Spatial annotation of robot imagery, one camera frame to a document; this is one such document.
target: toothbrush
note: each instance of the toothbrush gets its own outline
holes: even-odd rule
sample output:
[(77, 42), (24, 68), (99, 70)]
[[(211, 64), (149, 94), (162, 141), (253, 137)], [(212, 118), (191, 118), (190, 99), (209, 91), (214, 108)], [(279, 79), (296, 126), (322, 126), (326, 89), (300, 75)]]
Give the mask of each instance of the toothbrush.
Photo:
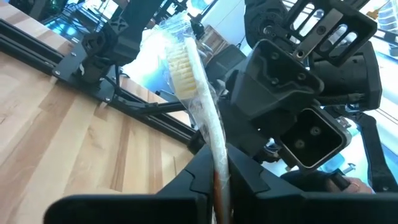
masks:
[(211, 96), (206, 73), (201, 64), (197, 45), (192, 37), (173, 44), (167, 49), (170, 76), (175, 88), (175, 95), (184, 102), (198, 100), (200, 118), (208, 128), (210, 149), (214, 160), (214, 208), (217, 223), (230, 222), (231, 205), (229, 195), (229, 168), (227, 149), (221, 121), (218, 117), (215, 102)]

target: wooden table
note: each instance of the wooden table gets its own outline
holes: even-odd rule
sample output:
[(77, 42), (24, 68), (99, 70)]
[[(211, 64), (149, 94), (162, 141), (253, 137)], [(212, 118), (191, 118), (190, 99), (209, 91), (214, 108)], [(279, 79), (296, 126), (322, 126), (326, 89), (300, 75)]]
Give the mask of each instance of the wooden table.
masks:
[[(0, 18), (58, 49), (70, 43), (0, 2)], [(41, 223), (71, 194), (153, 194), (190, 161), (185, 145), (0, 52), (0, 223)], [(131, 80), (122, 86), (163, 102)], [(186, 113), (174, 117), (188, 123)]]

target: black cable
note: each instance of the black cable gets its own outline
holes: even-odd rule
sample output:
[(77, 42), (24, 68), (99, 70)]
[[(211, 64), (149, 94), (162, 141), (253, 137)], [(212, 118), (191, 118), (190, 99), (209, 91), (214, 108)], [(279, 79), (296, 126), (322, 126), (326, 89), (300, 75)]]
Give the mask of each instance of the black cable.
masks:
[(115, 82), (113, 82), (109, 77), (105, 76), (104, 79), (106, 81), (108, 81), (113, 86), (114, 93), (113, 93), (112, 99), (115, 99), (115, 96), (120, 95), (120, 87)]
[(114, 74), (116, 75), (116, 85), (119, 87), (120, 90), (120, 68), (119, 66), (114, 66)]
[(241, 40), (238, 44), (236, 44), (236, 47), (237, 47), (237, 48), (240, 49), (240, 48), (242, 47), (242, 43), (243, 43), (243, 41), (244, 41), (245, 38), (246, 38), (246, 35), (243, 36), (242, 40)]

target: metal plate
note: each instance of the metal plate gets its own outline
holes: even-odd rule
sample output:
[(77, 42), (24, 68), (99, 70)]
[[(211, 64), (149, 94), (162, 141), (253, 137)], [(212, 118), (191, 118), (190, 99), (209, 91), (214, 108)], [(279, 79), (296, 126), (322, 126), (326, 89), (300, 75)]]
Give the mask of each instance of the metal plate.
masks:
[[(323, 11), (324, 16), (318, 21), (317, 25), (315, 25), (314, 28), (307, 35), (301, 35), (300, 31), (303, 27), (293, 29), (292, 24), (296, 21), (298, 16), (302, 13), (302, 11), (308, 4), (313, 4), (314, 10), (307, 19), (309, 19), (312, 14), (314, 14), (319, 9)], [(333, 11), (339, 12), (340, 14), (342, 14), (342, 16), (337, 16), (337, 13)], [(326, 30), (323, 30), (321, 32), (321, 35), (314, 35), (317, 34), (317, 31), (319, 31), (318, 29), (321, 23), (326, 23), (330, 26), (332, 24), (334, 25), (332, 27), (327, 27)], [(290, 35), (294, 36), (302, 43), (305, 42), (305, 45), (307, 45), (309, 42), (312, 42), (315, 37), (315, 39), (317, 40), (319, 40), (320, 38), (320, 41), (313, 43), (311, 47), (305, 46), (305, 48), (313, 50), (318, 55), (321, 55), (323, 58), (325, 58), (327, 61), (335, 66), (340, 66), (344, 62), (346, 62), (377, 31), (376, 22), (374, 22), (368, 16), (360, 13), (358, 10), (352, 8), (349, 4), (340, 0), (298, 0), (287, 14), (287, 17), (284, 19), (282, 26), (284, 29), (289, 31)], [(321, 46), (323, 45), (323, 43), (326, 42), (328, 38), (334, 34), (339, 26), (347, 27), (345, 33), (341, 36), (341, 39), (336, 41), (329, 49), (322, 49)], [(331, 56), (332, 51), (337, 48), (340, 40), (345, 38), (345, 36), (347, 36), (351, 32), (356, 34), (356, 39), (339, 56)]]
[[(67, 82), (72, 87), (95, 97), (98, 100), (110, 102), (113, 99), (114, 87), (110, 82), (103, 80), (98, 85), (93, 85), (83, 82), (75, 72), (79, 69), (81, 62), (87, 54), (81, 43), (76, 44), (70, 54), (66, 55), (65, 58), (54, 68), (53, 75), (59, 80)], [(107, 77), (112, 80), (115, 77), (114, 67), (109, 69)]]

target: screw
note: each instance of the screw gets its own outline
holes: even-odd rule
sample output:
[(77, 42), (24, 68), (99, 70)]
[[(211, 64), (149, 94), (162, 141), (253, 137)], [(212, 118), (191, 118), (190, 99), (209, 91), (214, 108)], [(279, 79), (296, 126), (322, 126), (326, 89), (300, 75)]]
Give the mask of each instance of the screw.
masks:
[(271, 58), (272, 58), (273, 60), (277, 60), (277, 59), (279, 58), (279, 54), (278, 54), (277, 52), (273, 52), (273, 53), (271, 54)]
[(313, 136), (318, 136), (321, 134), (321, 129), (318, 127), (312, 127), (310, 133)]
[(273, 85), (276, 85), (276, 84), (278, 84), (279, 83), (279, 79), (277, 79), (277, 78), (273, 78), (272, 80), (271, 80), (271, 84), (273, 84)]
[(299, 73), (298, 75), (297, 75), (297, 78), (298, 78), (298, 80), (305, 80), (305, 78), (306, 78), (307, 76), (304, 74), (304, 73)]
[(323, 35), (326, 32), (326, 27), (320, 26), (317, 28), (317, 34), (318, 35)]
[(262, 30), (262, 32), (263, 32), (265, 35), (271, 34), (271, 33), (272, 33), (272, 26), (266, 26), (266, 27)]
[(301, 50), (301, 51), (297, 52), (296, 56), (298, 58), (302, 58), (304, 56), (304, 51)]
[(305, 147), (305, 142), (301, 139), (297, 140), (294, 144), (297, 149), (303, 149)]

